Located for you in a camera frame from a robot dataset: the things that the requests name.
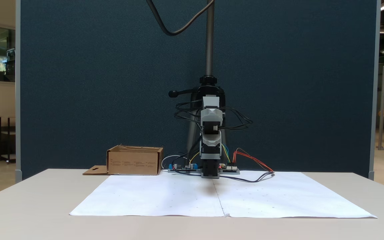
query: box flap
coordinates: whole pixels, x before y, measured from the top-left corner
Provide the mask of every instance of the box flap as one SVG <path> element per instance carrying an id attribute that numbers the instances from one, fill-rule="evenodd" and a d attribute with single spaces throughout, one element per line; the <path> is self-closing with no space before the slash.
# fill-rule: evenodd
<path id="1" fill-rule="evenodd" d="M 96 165 L 85 171 L 82 175 L 108 175 L 108 169 L 106 166 Z"/>

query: metal pole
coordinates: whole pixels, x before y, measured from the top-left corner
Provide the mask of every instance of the metal pole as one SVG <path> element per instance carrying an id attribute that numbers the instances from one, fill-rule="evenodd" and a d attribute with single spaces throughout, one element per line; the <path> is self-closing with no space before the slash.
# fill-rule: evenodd
<path id="1" fill-rule="evenodd" d="M 205 46 L 205 75 L 213 75 L 213 37 L 214 37 L 214 5 L 207 9 L 207 34 Z"/>
<path id="2" fill-rule="evenodd" d="M 382 150 L 382 138 L 383 138 L 383 118 L 384 118 L 384 66 L 383 66 L 383 76 L 381 78 L 381 94 L 380 94 L 380 121 L 379 121 L 379 150 Z"/>

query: cardboard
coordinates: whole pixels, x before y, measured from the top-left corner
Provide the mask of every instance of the cardboard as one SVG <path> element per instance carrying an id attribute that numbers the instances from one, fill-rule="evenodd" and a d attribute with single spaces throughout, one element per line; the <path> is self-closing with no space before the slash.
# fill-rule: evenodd
<path id="1" fill-rule="evenodd" d="M 106 166 L 96 165 L 83 175 L 158 175 L 162 147 L 117 145 L 106 152 Z"/>

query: paper sheet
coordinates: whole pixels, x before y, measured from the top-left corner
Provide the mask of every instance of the paper sheet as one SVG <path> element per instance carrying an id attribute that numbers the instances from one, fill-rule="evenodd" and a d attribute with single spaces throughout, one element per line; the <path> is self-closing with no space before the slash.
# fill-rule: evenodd
<path id="1" fill-rule="evenodd" d="M 257 179 L 258 171 L 241 171 Z M 231 217 L 375 217 L 303 173 L 276 172 L 258 183 L 214 180 L 225 214 Z"/>
<path id="2" fill-rule="evenodd" d="M 263 172 L 241 171 L 244 179 Z M 276 172 L 259 183 L 161 172 L 112 175 L 71 215 L 194 217 L 375 217 L 303 173 Z"/>
<path id="3" fill-rule="evenodd" d="M 223 217 L 211 179 L 161 172 L 111 175 L 71 215 Z"/>

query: tabletop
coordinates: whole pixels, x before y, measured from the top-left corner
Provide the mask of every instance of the tabletop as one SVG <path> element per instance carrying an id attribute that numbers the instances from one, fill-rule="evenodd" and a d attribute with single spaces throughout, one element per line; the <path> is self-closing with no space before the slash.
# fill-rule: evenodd
<path id="1" fill-rule="evenodd" d="M 1 191 L 0 239 L 384 239 L 384 186 L 353 173 L 304 174 L 378 219 L 70 216 L 108 178 L 84 171 L 48 169 Z"/>

